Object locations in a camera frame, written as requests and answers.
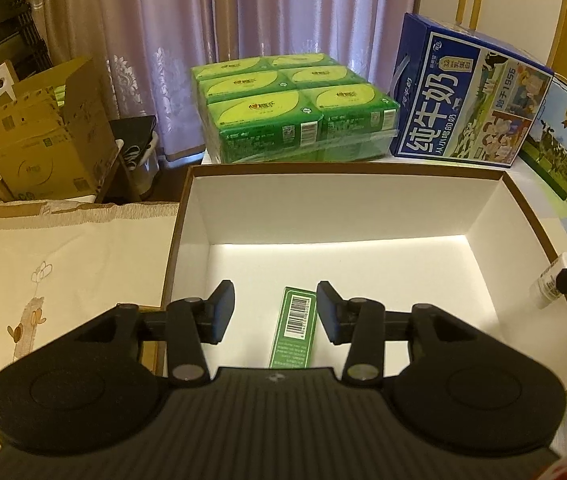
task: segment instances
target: green tissue package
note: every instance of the green tissue package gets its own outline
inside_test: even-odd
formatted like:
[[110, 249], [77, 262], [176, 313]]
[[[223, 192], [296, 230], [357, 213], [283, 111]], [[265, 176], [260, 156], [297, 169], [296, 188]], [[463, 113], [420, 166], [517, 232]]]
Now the green tissue package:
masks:
[[287, 54], [286, 56], [266, 56], [263, 58], [275, 70], [301, 66], [329, 66], [339, 63], [330, 56], [310, 52], [308, 54]]
[[301, 91], [222, 101], [208, 114], [206, 141], [216, 162], [315, 160], [322, 114]]
[[286, 68], [282, 72], [297, 88], [318, 88], [367, 83], [366, 79], [356, 75], [345, 66], [304, 66]]
[[249, 72], [261, 72], [272, 70], [270, 63], [263, 57], [246, 57], [244, 59], [233, 59], [220, 63], [193, 66], [190, 69], [196, 83], [206, 79], [214, 79], [227, 75], [245, 74]]
[[399, 104], [369, 83], [303, 90], [323, 114], [317, 160], [384, 156], [397, 135]]
[[200, 110], [209, 104], [241, 97], [294, 90], [283, 71], [264, 70], [208, 79], [199, 83]]

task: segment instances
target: small green box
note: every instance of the small green box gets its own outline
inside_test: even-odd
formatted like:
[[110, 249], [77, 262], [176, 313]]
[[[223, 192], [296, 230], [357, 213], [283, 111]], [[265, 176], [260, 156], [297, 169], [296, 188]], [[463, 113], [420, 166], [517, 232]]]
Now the small green box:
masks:
[[297, 88], [320, 88], [323, 86], [338, 86], [367, 83], [366, 79], [342, 65], [333, 66], [304, 66], [286, 68], [283, 74]]
[[270, 352], [270, 368], [307, 368], [317, 323], [317, 294], [287, 286]]
[[384, 156], [396, 135], [399, 104], [369, 83], [303, 90], [323, 113], [318, 160]]
[[339, 63], [326, 54], [310, 52], [308, 54], [287, 54], [285, 56], [266, 56], [265, 59], [272, 68], [297, 68], [301, 66], [328, 66]]
[[313, 160], [321, 112], [299, 90], [272, 92], [208, 106], [209, 146], [221, 162], [298, 156]]
[[262, 70], [272, 70], [270, 63], [263, 57], [246, 57], [245, 59], [233, 59], [220, 63], [193, 66], [191, 69], [195, 82], [224, 77], [227, 75], [237, 75], [249, 72], [261, 72]]
[[230, 75], [207, 79], [199, 83], [203, 105], [294, 89], [296, 86], [282, 71], [278, 70]]

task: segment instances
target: tissue brand logo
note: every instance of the tissue brand logo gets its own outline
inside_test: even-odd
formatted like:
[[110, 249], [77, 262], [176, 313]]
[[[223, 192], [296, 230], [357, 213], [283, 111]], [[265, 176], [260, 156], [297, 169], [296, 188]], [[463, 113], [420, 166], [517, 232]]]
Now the tissue brand logo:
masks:
[[254, 103], [251, 104], [249, 108], [252, 108], [253, 110], [262, 110], [263, 108], [272, 108], [274, 105], [275, 103], [270, 101], [268, 103]]

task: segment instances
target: cow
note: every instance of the cow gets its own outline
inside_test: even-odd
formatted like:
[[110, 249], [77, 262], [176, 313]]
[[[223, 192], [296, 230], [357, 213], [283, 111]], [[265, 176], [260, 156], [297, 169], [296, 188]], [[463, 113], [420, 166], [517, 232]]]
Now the cow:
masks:
[[552, 135], [555, 132], [554, 129], [543, 120], [541, 121], [541, 125], [543, 129], [541, 131], [541, 140], [539, 141], [537, 164], [541, 164], [542, 159], [545, 157], [550, 163], [550, 171], [556, 173], [566, 160], [567, 151]]

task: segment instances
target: purple curtain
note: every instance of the purple curtain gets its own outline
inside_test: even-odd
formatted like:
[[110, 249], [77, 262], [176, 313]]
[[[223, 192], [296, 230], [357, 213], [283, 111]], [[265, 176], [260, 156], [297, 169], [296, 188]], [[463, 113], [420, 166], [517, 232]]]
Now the purple curtain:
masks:
[[240, 57], [324, 52], [390, 88], [414, 0], [238, 0]]
[[169, 160], [200, 152], [190, 67], [215, 61], [212, 0], [30, 0], [54, 63], [90, 56], [111, 118], [154, 114]]

